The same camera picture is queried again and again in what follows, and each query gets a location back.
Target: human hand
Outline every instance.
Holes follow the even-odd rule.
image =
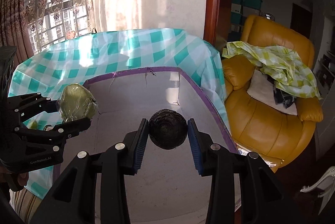
[[[9,172],[6,168],[4,168],[2,165],[0,165],[0,182],[6,182],[6,180],[4,178],[4,175],[3,175],[4,173],[10,174],[11,172]],[[29,179],[29,173],[28,172],[19,174],[17,176],[17,182],[21,186],[26,186],[27,182],[28,182],[28,179]]]

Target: black cloth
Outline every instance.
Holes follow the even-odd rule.
[[[294,103],[296,97],[276,88],[276,86],[274,85],[275,80],[269,75],[268,81],[273,84],[273,97],[276,105],[283,104],[285,109],[290,107]]]

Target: armchair backrest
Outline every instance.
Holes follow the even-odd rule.
[[[280,45],[295,50],[302,62],[313,66],[314,46],[298,32],[261,16],[250,15],[245,21],[241,41],[254,46]]]

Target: floral curtain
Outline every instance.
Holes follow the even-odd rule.
[[[28,35],[24,0],[0,0],[0,47],[17,47],[15,67],[34,55]]]
[[[93,15],[92,0],[26,0],[34,51],[90,33],[95,27]]]

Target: plastic-wrapped vegetable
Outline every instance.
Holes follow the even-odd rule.
[[[65,86],[58,99],[58,111],[64,122],[84,117],[91,119],[97,109],[98,104],[91,92],[77,83]]]

